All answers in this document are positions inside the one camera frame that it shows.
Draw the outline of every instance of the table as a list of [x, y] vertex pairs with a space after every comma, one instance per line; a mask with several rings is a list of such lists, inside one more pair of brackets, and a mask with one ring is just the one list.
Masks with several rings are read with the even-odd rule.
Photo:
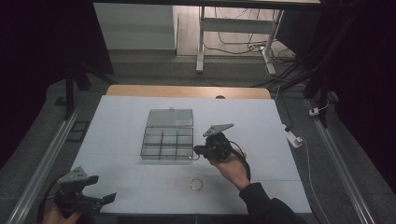
[[[226, 99], [214, 99], [219, 94]], [[224, 133], [247, 153], [252, 182], [261, 182], [270, 197], [279, 198], [295, 212], [310, 213], [268, 90], [164, 86], [111, 86], [95, 112], [72, 169], [82, 166], [88, 175], [99, 175], [96, 185], [84, 189], [85, 195], [118, 193], [114, 203], [103, 207], [103, 213], [248, 213], [238, 190], [205, 159], [141, 160], [140, 148], [150, 109], [169, 107], [192, 109], [195, 145], [205, 142], [202, 133], [211, 124], [234, 123]], [[200, 191], [190, 188], [195, 177], [205, 183]]]

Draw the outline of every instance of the person's left hand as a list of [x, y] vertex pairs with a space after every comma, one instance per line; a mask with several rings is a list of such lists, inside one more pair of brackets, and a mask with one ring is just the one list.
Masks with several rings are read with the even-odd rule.
[[62, 216], [57, 206], [53, 206], [44, 217], [43, 224], [76, 224], [81, 213], [73, 213], [68, 219]]

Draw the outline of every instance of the wall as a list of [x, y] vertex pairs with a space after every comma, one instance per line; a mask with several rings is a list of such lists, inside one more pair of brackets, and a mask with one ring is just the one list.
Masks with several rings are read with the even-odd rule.
[[173, 6], [94, 3], [108, 49], [175, 49]]

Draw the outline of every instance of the wooden floor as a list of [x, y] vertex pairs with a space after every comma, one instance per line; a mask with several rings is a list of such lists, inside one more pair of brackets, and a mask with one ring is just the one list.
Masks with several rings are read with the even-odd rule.
[[[230, 19], [242, 19], [242, 20], [262, 20], [270, 21], [276, 16], [277, 11], [272, 9], [251, 9], [251, 8], [228, 8], [228, 7], [217, 7], [216, 12], [214, 7], [205, 8], [205, 17], [216, 18], [230, 18]], [[177, 7], [178, 15], [178, 27], [177, 27], [177, 55], [178, 56], [196, 56], [199, 40], [199, 7]], [[248, 42], [264, 42], [268, 39], [268, 35], [253, 35], [251, 34], [235, 34], [235, 33], [219, 33], [219, 32], [205, 32], [204, 43], [207, 47], [205, 48], [205, 55], [210, 56], [249, 56], [249, 57], [261, 57], [261, 54], [257, 49], [252, 52], [239, 54], [239, 52], [245, 52], [249, 50]], [[224, 44], [224, 43], [243, 43], [243, 44]], [[279, 52], [286, 47], [279, 42], [273, 44], [272, 49], [275, 52]], [[230, 52], [238, 53], [231, 54], [213, 49], [223, 49]]]

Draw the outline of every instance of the white metal desk leg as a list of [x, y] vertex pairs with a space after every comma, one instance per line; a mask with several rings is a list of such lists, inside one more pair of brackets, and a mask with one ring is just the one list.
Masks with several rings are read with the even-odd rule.
[[197, 73], [204, 72], [204, 25], [205, 25], [205, 7], [201, 7], [201, 18], [199, 20], [199, 42], [197, 54]]
[[279, 10], [278, 11], [276, 19], [273, 21], [273, 26], [271, 28], [271, 33], [268, 36], [267, 44], [265, 46], [265, 49], [262, 51], [262, 57], [265, 60], [265, 65], [266, 65], [268, 73], [270, 75], [275, 75], [276, 74], [274, 65], [273, 65], [273, 63], [271, 61], [270, 50], [271, 50], [271, 45], [272, 45], [272, 43], [274, 41], [274, 37], [275, 37], [276, 30], [277, 30], [277, 26], [279, 25], [280, 18], [282, 17], [282, 13], [283, 13], [283, 10]]

